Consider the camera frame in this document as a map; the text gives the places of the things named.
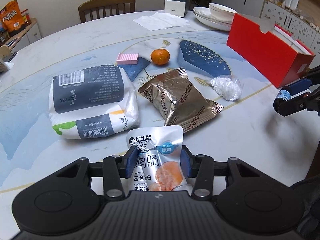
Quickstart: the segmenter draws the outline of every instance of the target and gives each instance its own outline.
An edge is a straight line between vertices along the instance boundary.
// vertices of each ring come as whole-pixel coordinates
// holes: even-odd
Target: barcode
[[[78,70],[72,73],[62,74],[59,76],[59,86],[65,86],[81,82],[84,82],[83,70]]]

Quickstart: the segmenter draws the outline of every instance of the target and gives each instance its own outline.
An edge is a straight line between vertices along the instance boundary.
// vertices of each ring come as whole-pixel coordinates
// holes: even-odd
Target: white plastic packaging
[[[180,167],[183,128],[179,125],[130,130],[127,146],[138,147],[138,160],[129,190],[192,191]]]
[[[49,117],[63,138],[106,137],[139,125],[136,89],[124,69],[114,65],[55,76]]]
[[[239,79],[234,75],[221,75],[210,80],[217,94],[227,101],[237,100],[242,93]]]

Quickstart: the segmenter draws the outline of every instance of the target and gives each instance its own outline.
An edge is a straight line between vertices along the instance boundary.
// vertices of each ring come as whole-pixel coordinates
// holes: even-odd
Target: red snack package
[[[0,20],[10,37],[26,28],[17,0],[7,3],[0,11]]]

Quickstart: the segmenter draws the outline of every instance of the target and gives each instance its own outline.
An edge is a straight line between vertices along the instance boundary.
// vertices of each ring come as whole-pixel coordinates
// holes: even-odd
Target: pink soap dish
[[[117,65],[136,65],[138,64],[138,56],[139,53],[119,53],[117,58]]]

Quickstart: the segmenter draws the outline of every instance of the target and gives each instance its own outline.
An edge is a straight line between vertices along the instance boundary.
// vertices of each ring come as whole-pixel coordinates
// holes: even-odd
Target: stack of dishes
[[[230,31],[235,10],[215,3],[209,3],[210,8],[194,7],[193,13],[203,24],[212,28]]]

